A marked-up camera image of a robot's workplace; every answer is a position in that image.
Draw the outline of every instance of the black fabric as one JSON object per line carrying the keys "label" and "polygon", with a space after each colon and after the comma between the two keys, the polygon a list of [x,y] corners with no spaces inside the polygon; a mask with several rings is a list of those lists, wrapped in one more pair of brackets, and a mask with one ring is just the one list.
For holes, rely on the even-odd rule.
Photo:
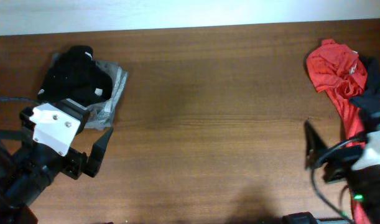
{"label": "black fabric", "polygon": [[375,58],[368,58],[362,55],[359,59],[368,71],[365,91],[362,95],[350,98],[350,103],[361,108],[365,113],[375,113],[380,111],[380,68]]}
{"label": "black fabric", "polygon": [[[48,70],[38,99],[56,102],[71,98],[83,106],[104,102],[111,98],[113,81],[92,60],[93,49],[77,45],[61,54]],[[101,96],[95,94],[102,89]]]}

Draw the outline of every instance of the white background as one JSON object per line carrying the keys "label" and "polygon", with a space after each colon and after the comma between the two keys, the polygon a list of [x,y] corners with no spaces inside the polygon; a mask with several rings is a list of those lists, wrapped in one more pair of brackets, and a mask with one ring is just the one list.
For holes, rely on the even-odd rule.
{"label": "white background", "polygon": [[0,35],[380,18],[380,0],[0,0]]}

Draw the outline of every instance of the gray cloth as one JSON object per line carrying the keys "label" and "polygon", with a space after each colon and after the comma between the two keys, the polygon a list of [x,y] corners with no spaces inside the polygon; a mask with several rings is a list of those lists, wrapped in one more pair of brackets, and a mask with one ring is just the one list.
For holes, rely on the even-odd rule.
{"label": "gray cloth", "polygon": [[122,70],[116,62],[102,60],[95,60],[95,62],[97,67],[107,73],[113,80],[113,92],[109,100],[87,106],[90,110],[90,117],[85,124],[85,128],[103,130],[105,127],[111,127],[112,125],[115,115],[115,107],[126,84],[127,71]]}

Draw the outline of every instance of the red cloth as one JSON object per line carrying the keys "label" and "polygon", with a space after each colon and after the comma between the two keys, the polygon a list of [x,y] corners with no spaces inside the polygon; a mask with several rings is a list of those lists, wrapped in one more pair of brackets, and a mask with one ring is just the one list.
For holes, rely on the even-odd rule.
{"label": "red cloth", "polygon": [[[345,44],[333,39],[322,41],[322,46],[307,58],[310,79],[318,92],[327,93],[341,116],[346,138],[364,130],[358,116],[359,108],[349,103],[353,96],[363,94],[367,71],[358,54]],[[370,224],[361,205],[353,202],[353,217],[357,224]]]}

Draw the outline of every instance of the red fabric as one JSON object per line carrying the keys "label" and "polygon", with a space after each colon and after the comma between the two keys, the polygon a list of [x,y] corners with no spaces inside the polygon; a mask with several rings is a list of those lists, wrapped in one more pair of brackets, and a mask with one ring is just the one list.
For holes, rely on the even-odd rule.
{"label": "red fabric", "polygon": [[[364,92],[367,71],[358,54],[345,44],[333,39],[322,41],[322,46],[307,58],[310,79],[318,92],[325,91],[341,116],[346,138],[364,130],[358,116],[359,108],[349,103],[353,96]],[[361,205],[352,202],[353,217],[357,224],[370,224]]]}

